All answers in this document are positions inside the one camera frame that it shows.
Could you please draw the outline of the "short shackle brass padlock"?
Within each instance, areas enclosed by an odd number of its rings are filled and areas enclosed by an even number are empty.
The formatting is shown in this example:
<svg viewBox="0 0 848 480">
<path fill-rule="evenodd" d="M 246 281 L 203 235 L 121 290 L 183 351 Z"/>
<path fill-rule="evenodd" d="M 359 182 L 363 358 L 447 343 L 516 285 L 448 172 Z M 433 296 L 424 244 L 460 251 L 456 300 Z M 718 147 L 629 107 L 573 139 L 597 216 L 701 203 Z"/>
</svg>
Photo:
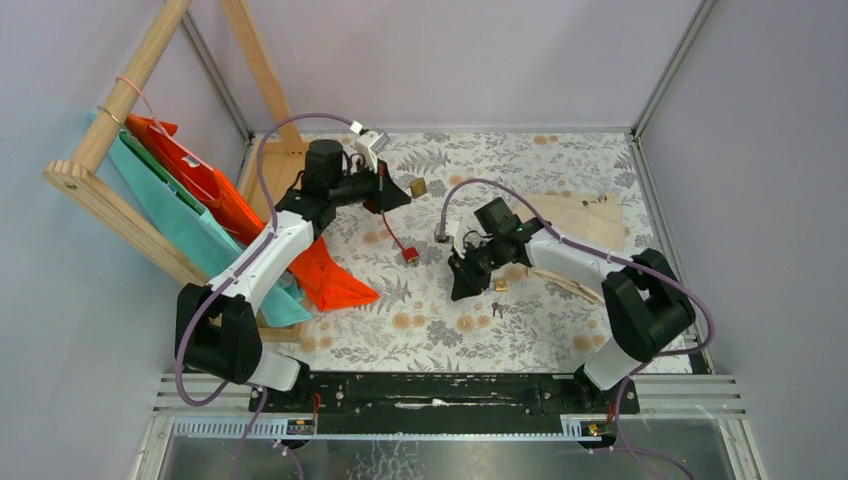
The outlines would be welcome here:
<svg viewBox="0 0 848 480">
<path fill-rule="evenodd" d="M 410 195 L 413 199 L 417 199 L 426 195 L 428 192 L 427 181 L 424 178 L 416 178 L 410 182 Z"/>
</svg>

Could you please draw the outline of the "keys of long padlock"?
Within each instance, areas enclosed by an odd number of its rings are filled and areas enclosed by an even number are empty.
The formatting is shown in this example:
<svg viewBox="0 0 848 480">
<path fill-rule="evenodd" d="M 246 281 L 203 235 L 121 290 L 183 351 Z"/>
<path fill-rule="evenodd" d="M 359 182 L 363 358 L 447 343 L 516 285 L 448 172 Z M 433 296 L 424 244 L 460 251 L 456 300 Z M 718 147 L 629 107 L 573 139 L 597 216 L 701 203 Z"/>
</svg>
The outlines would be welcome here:
<svg viewBox="0 0 848 480">
<path fill-rule="evenodd" d="M 499 302 L 493 302 L 491 304 L 492 307 L 492 315 L 497 316 L 500 319 L 504 318 L 504 305 Z"/>
</svg>

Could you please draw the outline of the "red cable lock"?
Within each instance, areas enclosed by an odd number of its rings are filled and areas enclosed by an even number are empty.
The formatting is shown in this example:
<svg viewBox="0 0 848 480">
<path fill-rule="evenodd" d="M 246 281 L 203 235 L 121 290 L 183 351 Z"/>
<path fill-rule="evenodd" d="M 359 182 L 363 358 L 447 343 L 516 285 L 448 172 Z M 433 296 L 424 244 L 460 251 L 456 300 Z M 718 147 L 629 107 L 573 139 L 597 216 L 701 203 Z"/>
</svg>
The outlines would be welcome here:
<svg viewBox="0 0 848 480">
<path fill-rule="evenodd" d="M 392 238 L 395 245 L 398 247 L 401 253 L 401 257 L 407 265 L 416 265 L 419 261 L 420 255 L 418 250 L 415 247 L 406 246 L 400 238 L 395 233 L 394 229 L 391 227 L 388 217 L 385 212 L 380 213 L 383 224 Z"/>
</svg>

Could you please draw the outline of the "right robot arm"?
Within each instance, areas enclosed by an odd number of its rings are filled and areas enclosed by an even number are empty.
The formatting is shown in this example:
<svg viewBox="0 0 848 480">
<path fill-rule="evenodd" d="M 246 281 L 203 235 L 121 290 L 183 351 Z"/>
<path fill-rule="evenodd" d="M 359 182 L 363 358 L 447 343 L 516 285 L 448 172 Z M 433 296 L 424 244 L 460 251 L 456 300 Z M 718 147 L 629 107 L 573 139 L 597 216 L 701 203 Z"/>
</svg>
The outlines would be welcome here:
<svg viewBox="0 0 848 480">
<path fill-rule="evenodd" d="M 597 412 L 613 387 L 651 362 L 695 321 L 689 296 L 666 258 L 646 249 L 630 258 L 582 244 L 533 212 L 523 220 L 497 197 L 474 213 L 480 241 L 467 241 L 458 223 L 440 219 L 435 238 L 451 246 L 454 301 L 487 290 L 494 271 L 521 264 L 576 281 L 601 295 L 612 337 L 575 373 L 575 402 Z"/>
</svg>

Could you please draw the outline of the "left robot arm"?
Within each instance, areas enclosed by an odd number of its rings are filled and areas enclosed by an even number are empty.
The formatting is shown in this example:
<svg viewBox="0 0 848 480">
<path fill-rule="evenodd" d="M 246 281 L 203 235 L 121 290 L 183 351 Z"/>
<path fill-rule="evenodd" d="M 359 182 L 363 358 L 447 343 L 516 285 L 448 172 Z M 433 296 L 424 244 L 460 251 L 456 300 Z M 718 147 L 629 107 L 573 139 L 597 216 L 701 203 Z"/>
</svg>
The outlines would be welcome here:
<svg viewBox="0 0 848 480">
<path fill-rule="evenodd" d="M 285 193 L 262 233 L 206 285 L 187 284 L 178 295 L 175 360 L 232 384 L 272 389 L 288 411 L 309 401 L 310 385 L 299 377 L 302 362 L 263 347 L 256 314 L 291 263 L 336 217 L 338 208 L 360 204 L 378 214 L 410 203 L 378 155 L 388 142 L 376 130 L 359 135 L 357 163 L 344 160 L 335 140 L 315 140 L 305 155 L 301 184 Z"/>
</svg>

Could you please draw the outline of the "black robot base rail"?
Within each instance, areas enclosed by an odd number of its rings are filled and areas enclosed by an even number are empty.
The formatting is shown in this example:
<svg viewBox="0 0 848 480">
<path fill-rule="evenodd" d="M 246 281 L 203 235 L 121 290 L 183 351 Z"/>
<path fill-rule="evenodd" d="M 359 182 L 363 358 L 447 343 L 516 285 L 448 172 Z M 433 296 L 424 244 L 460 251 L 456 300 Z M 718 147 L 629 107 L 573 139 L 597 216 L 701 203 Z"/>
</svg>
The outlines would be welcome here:
<svg viewBox="0 0 848 480">
<path fill-rule="evenodd" d="M 303 414 L 322 435 L 561 434 L 563 416 L 603 424 L 640 411 L 633 385 L 595 391 L 587 380 L 548 373 L 312 371 L 294 387 L 252 389 L 251 412 Z"/>
</svg>

